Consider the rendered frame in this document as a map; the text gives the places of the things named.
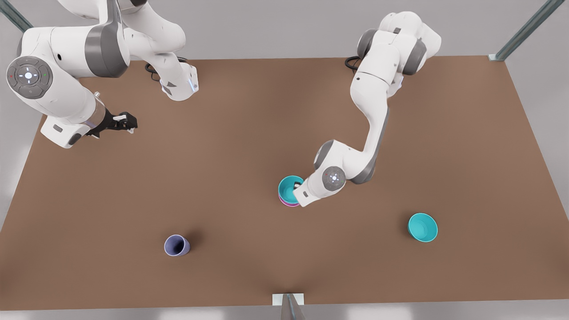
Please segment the teal bowl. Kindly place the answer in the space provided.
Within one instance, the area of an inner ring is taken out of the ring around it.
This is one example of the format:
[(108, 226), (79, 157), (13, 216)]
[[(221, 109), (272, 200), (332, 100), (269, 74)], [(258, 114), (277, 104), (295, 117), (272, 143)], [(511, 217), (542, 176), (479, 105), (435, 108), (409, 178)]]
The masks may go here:
[(435, 219), (427, 213), (418, 212), (410, 217), (407, 231), (417, 241), (428, 243), (438, 235), (438, 226)]
[(279, 182), (278, 185), (278, 196), (286, 202), (298, 203), (293, 191), (303, 184), (304, 180), (298, 176), (287, 176)]

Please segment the lavender cup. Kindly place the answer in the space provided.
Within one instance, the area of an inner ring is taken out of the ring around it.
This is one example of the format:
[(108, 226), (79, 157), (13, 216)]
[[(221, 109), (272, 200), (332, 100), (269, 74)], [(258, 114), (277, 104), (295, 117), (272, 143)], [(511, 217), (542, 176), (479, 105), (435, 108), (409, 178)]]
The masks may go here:
[(169, 256), (183, 256), (189, 253), (191, 245), (181, 235), (171, 235), (164, 242), (164, 251)]

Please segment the silver frame post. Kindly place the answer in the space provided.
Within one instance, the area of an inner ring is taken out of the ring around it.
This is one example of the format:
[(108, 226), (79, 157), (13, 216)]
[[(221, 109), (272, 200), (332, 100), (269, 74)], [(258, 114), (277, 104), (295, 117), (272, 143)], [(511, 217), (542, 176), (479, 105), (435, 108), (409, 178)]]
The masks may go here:
[(8, 0), (0, 0), (0, 12), (22, 32), (33, 28), (33, 25)]
[(306, 320), (300, 306), (305, 305), (304, 293), (272, 295), (272, 305), (280, 306), (280, 320)]
[(565, 0), (546, 0), (532, 17), (502, 46), (497, 53), (488, 55), (489, 61), (506, 61), (518, 47), (541, 25)]

